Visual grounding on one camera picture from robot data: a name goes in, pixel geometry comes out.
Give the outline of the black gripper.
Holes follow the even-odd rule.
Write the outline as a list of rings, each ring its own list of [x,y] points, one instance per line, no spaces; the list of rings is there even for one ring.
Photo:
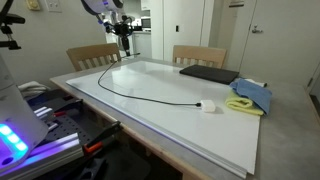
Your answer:
[[[113,26],[113,33],[121,38],[123,49],[126,53],[126,56],[130,56],[130,40],[129,37],[133,32],[132,28],[132,18],[125,16],[121,22],[116,23]]]

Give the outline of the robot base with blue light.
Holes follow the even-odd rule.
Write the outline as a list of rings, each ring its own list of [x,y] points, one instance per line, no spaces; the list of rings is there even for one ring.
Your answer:
[[[51,108],[33,111],[0,57],[0,179],[32,180],[83,156],[77,133],[40,146]]]

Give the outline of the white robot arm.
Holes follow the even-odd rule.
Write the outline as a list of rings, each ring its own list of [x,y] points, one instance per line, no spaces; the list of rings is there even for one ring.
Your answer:
[[[127,56],[130,56],[128,37],[132,34],[133,18],[124,11],[123,0],[80,0],[84,9],[98,19],[98,23],[105,27],[107,33],[117,35]],[[100,14],[110,13],[111,20],[103,21]]]

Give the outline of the wooden chair near arm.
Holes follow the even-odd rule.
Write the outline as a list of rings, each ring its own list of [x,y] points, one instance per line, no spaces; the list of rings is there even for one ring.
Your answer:
[[[71,48],[66,53],[76,71],[90,69],[91,67],[95,68],[102,66],[103,63],[110,64],[121,60],[119,47],[116,43]]]

